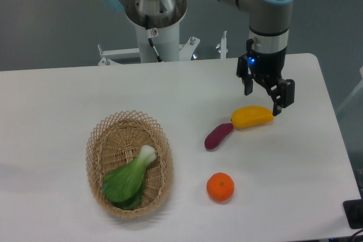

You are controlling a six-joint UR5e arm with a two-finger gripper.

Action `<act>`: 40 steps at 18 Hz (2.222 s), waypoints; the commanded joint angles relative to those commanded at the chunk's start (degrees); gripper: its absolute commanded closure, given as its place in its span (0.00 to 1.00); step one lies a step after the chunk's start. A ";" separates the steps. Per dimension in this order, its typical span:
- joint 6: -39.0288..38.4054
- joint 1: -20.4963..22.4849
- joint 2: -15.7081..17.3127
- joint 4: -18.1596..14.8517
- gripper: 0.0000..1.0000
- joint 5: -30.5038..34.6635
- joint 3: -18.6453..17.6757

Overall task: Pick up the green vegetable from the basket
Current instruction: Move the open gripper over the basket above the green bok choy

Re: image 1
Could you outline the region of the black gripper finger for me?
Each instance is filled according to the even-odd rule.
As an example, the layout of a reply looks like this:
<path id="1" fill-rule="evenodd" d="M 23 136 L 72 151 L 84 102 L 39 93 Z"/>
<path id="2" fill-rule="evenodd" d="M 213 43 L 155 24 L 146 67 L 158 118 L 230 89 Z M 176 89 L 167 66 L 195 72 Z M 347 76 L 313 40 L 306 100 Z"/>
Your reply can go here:
<path id="1" fill-rule="evenodd" d="M 292 79 L 272 78 L 268 83 L 267 93 L 273 101 L 272 114 L 277 116 L 282 109 L 294 103 L 295 81 Z"/>
<path id="2" fill-rule="evenodd" d="M 238 58 L 237 77 L 242 80 L 244 85 L 244 94 L 251 94 L 253 91 L 253 76 L 249 73 L 248 56 L 246 54 Z"/>

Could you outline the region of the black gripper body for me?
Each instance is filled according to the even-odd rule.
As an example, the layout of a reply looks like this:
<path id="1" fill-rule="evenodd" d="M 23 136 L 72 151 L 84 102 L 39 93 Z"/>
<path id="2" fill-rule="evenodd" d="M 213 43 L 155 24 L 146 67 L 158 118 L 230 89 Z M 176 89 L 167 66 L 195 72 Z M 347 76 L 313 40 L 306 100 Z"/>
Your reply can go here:
<path id="1" fill-rule="evenodd" d="M 274 53 L 260 53 L 253 49 L 257 42 L 253 39 L 246 41 L 247 66 L 250 77 L 265 89 L 271 89 L 278 85 L 282 78 L 281 72 L 285 63 L 286 48 Z"/>

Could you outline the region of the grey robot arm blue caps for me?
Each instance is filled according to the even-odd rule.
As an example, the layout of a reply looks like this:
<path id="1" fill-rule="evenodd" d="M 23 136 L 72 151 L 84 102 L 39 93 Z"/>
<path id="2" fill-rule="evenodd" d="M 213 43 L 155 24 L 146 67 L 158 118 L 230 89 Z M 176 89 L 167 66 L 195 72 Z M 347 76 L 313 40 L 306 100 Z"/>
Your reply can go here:
<path id="1" fill-rule="evenodd" d="M 142 62 L 179 61 L 179 23 L 187 11 L 186 0 L 103 0 L 124 11 L 134 24 Z M 246 53 L 238 58 L 237 76 L 249 95 L 254 83 L 273 101 L 273 114 L 294 102 L 295 83 L 281 75 L 285 63 L 294 0 L 215 0 L 249 15 Z"/>

